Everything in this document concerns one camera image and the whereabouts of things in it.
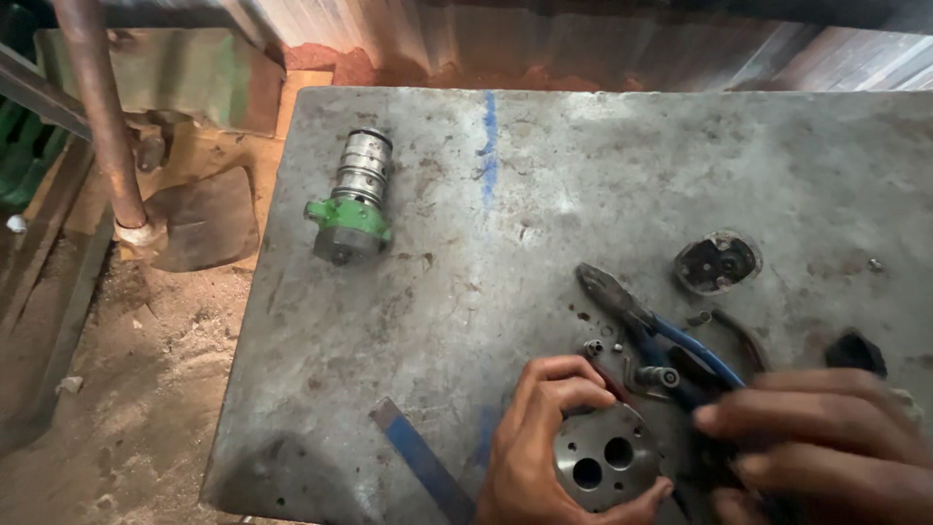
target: workbench surface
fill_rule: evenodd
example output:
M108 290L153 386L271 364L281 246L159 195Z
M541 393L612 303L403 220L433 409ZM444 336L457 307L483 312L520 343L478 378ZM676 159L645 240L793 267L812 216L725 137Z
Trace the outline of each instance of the workbench surface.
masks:
M302 90L202 501L443 523L369 411L391 397L475 497L525 362L616 338L574 277L580 262L671 320L724 308L780 368L820 365L857 327L889 382L933 406L931 107L930 92ZM395 238L378 261L335 268L312 256L317 227L301 213L329 195L356 126L395 142ZM689 298L672 260L723 227L758 241L764 269ZM747 372L734 337L694 334ZM644 412L673 447L664 410ZM666 504L671 520L682 517Z

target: rusty pipe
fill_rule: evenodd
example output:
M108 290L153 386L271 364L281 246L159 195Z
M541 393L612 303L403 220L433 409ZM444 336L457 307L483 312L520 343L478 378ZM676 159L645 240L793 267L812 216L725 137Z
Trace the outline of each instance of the rusty pipe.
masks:
M91 125L97 165L108 182L117 224L130 229L146 226L148 218L136 182L129 129L110 63L104 10L99 0L54 0L54 6Z

